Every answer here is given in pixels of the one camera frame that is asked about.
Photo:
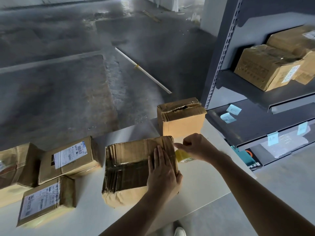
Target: hand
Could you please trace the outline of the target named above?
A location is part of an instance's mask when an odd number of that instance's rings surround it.
[[[191,154],[193,158],[214,164],[219,158],[231,159],[213,146],[203,135],[194,133],[183,140],[183,144],[174,143],[178,149]]]
[[[183,175],[178,171],[175,176],[169,157],[159,145],[154,149],[154,168],[149,156],[148,193],[162,197],[167,201],[173,198],[181,187]]]

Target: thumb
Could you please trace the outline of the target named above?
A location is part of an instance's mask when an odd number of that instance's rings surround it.
[[[181,149],[181,150],[184,150],[185,152],[188,151],[188,147],[181,144],[181,143],[174,143],[174,146],[177,148],[177,149]]]
[[[181,174],[180,171],[177,172],[177,176],[176,176],[176,182],[178,185],[181,185],[181,182],[183,180],[183,175]]]

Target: person's left arm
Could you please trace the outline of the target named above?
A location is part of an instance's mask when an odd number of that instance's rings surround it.
[[[149,157],[148,192],[142,199],[100,236],[144,236],[164,204],[175,196],[183,176],[175,176],[167,153],[158,146],[154,150],[154,168]]]

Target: table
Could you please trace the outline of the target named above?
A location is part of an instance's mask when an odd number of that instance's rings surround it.
[[[160,134],[157,124],[157,119],[152,119],[95,138],[100,147],[100,154],[104,156],[105,147],[113,143],[158,137]],[[233,161],[250,176],[256,178],[207,120],[204,122],[201,133],[215,147],[230,155]],[[174,141],[182,142],[182,139],[176,138]],[[148,233],[230,193],[221,175],[210,164],[194,160],[188,163],[179,163],[178,169],[184,176],[182,189],[164,207]],[[20,201],[0,208],[1,234],[23,236],[99,235],[131,208],[131,206],[124,206],[113,209],[105,204],[101,195],[104,172],[105,168],[103,167],[99,171],[76,179],[76,209],[39,228],[15,227],[21,206]]]

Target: person's left hand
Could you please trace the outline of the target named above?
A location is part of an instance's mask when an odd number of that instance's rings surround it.
[[[183,175],[178,171],[175,176],[169,157],[159,145],[154,149],[154,167],[149,156],[148,192],[160,195],[164,200],[173,198],[181,187]]]

